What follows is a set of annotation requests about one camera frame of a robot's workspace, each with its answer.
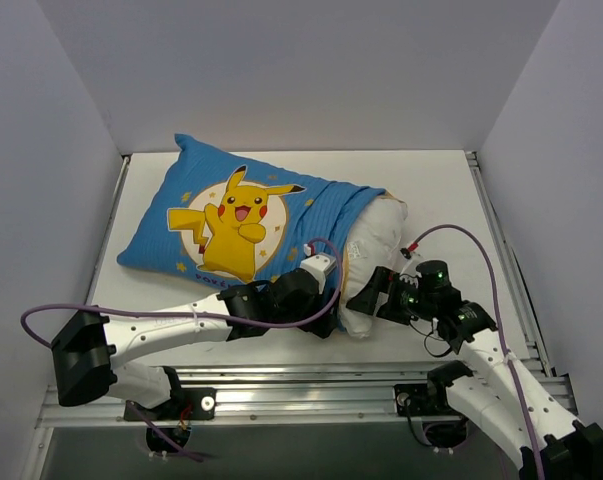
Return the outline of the white pillow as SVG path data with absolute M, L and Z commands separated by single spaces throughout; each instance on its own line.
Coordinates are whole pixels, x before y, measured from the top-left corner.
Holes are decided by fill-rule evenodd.
M 348 309 L 346 303 L 364 288 L 377 266 L 396 269 L 406 236 L 407 217 L 404 202 L 381 195 L 363 209 L 349 230 L 343 249 L 345 269 L 338 313 L 350 337 L 368 337 L 372 317 Z

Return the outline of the blue Pikachu pillowcase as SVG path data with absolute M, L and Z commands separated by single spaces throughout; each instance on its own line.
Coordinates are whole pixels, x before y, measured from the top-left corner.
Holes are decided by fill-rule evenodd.
M 226 288 L 274 281 L 321 237 L 343 252 L 350 228 L 382 188 L 296 173 L 186 134 L 120 266 Z

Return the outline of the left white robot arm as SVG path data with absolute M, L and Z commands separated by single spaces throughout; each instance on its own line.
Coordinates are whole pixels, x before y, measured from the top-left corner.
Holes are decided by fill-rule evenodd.
M 342 273 L 297 268 L 273 282 L 230 287 L 197 302 L 154 312 L 84 306 L 51 343 L 58 402 L 88 404 L 105 396 L 132 401 L 160 419 L 185 402 L 174 368 L 139 358 L 195 343 L 258 338 L 299 328 L 327 337 Z

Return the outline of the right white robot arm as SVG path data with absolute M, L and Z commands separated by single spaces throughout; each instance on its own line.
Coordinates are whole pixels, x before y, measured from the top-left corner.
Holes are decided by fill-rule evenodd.
M 463 299 L 445 262 L 422 262 L 412 275 L 378 267 L 347 307 L 403 325 L 430 322 L 456 358 L 428 373 L 426 403 L 471 421 L 520 478 L 603 479 L 603 429 L 582 423 L 546 390 L 487 311 Z

